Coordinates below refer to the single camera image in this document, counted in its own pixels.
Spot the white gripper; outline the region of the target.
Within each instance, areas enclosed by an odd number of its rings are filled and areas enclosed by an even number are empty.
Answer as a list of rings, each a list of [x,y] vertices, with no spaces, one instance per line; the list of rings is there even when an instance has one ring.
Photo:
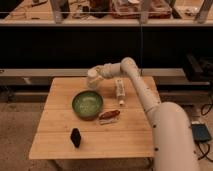
[[[100,72],[101,76],[88,77],[88,82],[89,83],[98,83],[98,82],[102,81],[104,78],[105,79],[113,78],[113,74],[111,73],[110,64],[105,64],[103,66],[101,66],[101,65],[95,66],[87,71],[87,75],[96,76],[99,72]]]

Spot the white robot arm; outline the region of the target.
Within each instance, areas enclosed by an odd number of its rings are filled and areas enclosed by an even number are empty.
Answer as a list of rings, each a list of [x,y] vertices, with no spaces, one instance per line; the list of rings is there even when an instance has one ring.
[[[200,171],[185,110],[174,102],[162,102],[145,83],[132,58],[89,69],[87,85],[96,88],[100,81],[120,76],[130,79],[152,127],[155,171]]]

